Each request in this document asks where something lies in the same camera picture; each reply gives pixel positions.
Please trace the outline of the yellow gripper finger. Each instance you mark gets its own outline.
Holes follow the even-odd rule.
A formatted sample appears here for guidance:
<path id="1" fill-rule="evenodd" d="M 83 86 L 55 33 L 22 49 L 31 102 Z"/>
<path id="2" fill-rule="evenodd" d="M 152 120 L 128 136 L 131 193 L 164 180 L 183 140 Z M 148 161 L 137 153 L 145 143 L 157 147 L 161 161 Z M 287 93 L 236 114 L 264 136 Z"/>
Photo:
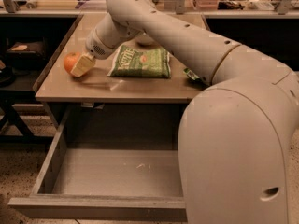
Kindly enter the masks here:
<path id="1" fill-rule="evenodd" d="M 82 54 L 71 69 L 73 77 L 82 77 L 95 66 L 95 58 L 87 53 Z"/>

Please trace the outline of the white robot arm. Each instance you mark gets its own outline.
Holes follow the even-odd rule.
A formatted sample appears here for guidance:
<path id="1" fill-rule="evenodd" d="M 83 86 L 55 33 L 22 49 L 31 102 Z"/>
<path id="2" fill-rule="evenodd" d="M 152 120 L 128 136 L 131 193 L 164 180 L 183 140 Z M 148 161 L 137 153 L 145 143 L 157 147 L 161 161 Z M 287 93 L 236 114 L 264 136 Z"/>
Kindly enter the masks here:
<path id="1" fill-rule="evenodd" d="M 298 76 L 287 65 L 158 11 L 107 0 L 72 69 L 80 77 L 145 33 L 207 85 L 185 109 L 178 160 L 189 224 L 289 224 L 289 144 L 299 123 Z"/>

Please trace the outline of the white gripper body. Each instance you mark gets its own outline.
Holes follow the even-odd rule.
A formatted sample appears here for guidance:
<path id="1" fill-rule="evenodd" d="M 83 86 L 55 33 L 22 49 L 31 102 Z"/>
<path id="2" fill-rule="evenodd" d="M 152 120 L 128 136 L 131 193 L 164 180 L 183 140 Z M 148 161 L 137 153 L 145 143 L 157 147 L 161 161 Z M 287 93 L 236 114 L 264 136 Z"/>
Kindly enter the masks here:
<path id="1" fill-rule="evenodd" d="M 92 29 L 87 36 L 85 47 L 93 57 L 104 60 L 115 51 L 111 45 L 112 41 L 112 33 L 109 30 Z"/>

